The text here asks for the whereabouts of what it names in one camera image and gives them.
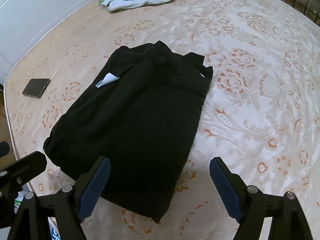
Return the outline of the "black garment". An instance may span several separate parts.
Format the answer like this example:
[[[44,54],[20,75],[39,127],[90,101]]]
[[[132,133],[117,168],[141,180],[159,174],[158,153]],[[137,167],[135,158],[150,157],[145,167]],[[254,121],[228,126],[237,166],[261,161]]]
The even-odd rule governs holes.
[[[111,172],[101,196],[160,222],[188,160],[213,68],[161,41],[115,50],[62,115],[43,150],[78,179],[100,156]]]

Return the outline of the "floral beige mattress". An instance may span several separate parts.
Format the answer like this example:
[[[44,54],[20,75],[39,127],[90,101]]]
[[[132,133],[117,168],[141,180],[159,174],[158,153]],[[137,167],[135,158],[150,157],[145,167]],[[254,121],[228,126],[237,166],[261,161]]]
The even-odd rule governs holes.
[[[120,46],[163,41],[214,68],[199,129],[159,224],[99,200],[88,239],[232,239],[238,228],[209,176],[220,156],[261,191],[296,194],[319,239],[319,27],[279,0],[174,0],[109,13],[93,0],[62,21],[5,81],[17,158],[42,150],[57,120]],[[50,79],[40,99],[22,94]]]

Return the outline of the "black smartphone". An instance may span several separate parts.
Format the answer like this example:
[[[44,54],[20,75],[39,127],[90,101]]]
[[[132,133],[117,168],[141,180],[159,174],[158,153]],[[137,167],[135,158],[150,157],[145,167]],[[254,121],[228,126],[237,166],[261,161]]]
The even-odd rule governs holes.
[[[27,97],[40,99],[50,84],[50,79],[30,79],[22,94]]]

